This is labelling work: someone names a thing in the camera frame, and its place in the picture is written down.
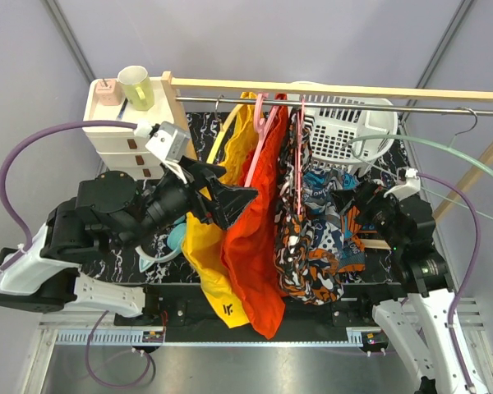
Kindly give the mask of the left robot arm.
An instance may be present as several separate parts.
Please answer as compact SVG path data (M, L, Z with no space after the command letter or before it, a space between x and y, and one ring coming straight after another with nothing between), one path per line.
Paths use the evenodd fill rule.
M179 174L163 171L146 191L121 171L81 182L76 197L59 204L28 245L2 250L0 306L46 314L76 305L155 323L161 314L157 291L96 281L82 265L113 246L138 248L188 213L227 230L258 195L251 187L223 184L226 170L214 164L182 158Z

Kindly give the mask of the mint green hanger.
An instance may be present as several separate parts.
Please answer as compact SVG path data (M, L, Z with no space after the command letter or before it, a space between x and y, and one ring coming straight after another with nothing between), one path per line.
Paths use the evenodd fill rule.
M451 204L456 204L457 196L460 191L468 190L471 186L476 184L480 179L481 175L486 174L493 179L493 169L490 168L490 164L493 163L493 140L491 144L485 149L480 158L473 158L464 152L456 149L454 147L454 142L456 139L465 135L470 131L473 131L477 127L479 117L493 117L493 111L483 111L474 110L469 107L461 108L421 108L421 107L395 107L395 106L384 106L384 105L349 105L349 109L361 109L367 110L368 112L415 112L421 114L440 114L440 115L465 115L474 118L473 125L465 130L460 131L453 135L448 144L440 144L432 140L425 140L411 135L390 135L390 134L375 134L375 135L361 135L353 138L352 140L344 143L342 147L350 148L352 156L354 159L361 162L366 160L363 157L363 151L365 144L368 140L404 140L414 144L423 144L430 146L434 149L446 152L456 158L459 158L471 165L468 172L466 172L461 178L460 182L457 184L458 190L451 193L449 196L444 198L444 203L439 206L436 212L438 218L442 218L447 212Z

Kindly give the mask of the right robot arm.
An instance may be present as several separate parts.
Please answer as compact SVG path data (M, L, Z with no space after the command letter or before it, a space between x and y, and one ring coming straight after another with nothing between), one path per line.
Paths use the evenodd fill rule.
M456 315L457 291L449 265L433 243L435 220L414 178L386 190L360 184L353 203L359 224L371 224L391 249L391 271L410 301L422 334L410 324L396 295L357 304L366 325L378 324L414 381L417 393L487 393Z

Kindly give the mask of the blue patterned shorts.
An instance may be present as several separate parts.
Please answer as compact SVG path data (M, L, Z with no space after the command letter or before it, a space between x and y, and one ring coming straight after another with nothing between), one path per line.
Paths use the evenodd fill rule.
M304 177L305 205L314 236L308 260L321 268L338 273L360 273L365 270L365 253L358 242L346 237L342 229L341 209L335 191L355 188L356 177L335 168L313 168Z

